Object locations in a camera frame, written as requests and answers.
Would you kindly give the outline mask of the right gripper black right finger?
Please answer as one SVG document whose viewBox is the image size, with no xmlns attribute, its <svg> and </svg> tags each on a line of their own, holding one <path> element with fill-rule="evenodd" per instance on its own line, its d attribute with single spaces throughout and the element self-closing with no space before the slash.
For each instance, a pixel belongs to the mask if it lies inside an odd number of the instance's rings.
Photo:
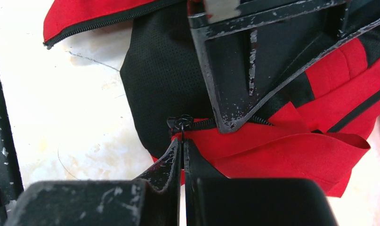
<svg viewBox="0 0 380 226">
<path fill-rule="evenodd" d="M 183 144 L 189 226 L 335 226 L 320 187 L 302 178 L 227 178 Z"/>
</svg>

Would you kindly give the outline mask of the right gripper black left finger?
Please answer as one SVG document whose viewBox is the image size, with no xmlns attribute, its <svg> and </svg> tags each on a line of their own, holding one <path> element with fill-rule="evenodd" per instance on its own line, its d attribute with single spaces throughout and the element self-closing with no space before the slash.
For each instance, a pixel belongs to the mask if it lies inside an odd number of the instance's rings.
<svg viewBox="0 0 380 226">
<path fill-rule="evenodd" d="M 40 181 L 18 198 L 8 226 L 177 226 L 181 142 L 132 180 Z"/>
</svg>

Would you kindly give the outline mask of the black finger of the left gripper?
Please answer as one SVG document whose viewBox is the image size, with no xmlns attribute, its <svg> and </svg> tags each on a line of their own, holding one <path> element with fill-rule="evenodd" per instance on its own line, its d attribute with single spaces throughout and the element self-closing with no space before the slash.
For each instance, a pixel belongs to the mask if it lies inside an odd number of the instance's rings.
<svg viewBox="0 0 380 226">
<path fill-rule="evenodd" d="M 242 127 L 275 93 L 335 49 L 380 25 L 380 0 L 241 0 L 210 24 L 203 0 L 187 16 L 218 130 Z"/>
</svg>

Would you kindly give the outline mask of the red jacket black lining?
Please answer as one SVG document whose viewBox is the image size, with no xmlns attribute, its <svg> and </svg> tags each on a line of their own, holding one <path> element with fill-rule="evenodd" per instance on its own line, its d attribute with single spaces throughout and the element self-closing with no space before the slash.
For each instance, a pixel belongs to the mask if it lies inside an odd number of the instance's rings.
<svg viewBox="0 0 380 226">
<path fill-rule="evenodd" d="M 44 20 L 51 48 L 131 20 L 120 70 L 135 129 L 158 159 L 191 139 L 229 178 L 307 178 L 341 197 L 380 115 L 380 25 L 327 54 L 275 93 L 237 131 L 221 133 L 187 16 L 188 0 L 56 0 Z"/>
</svg>

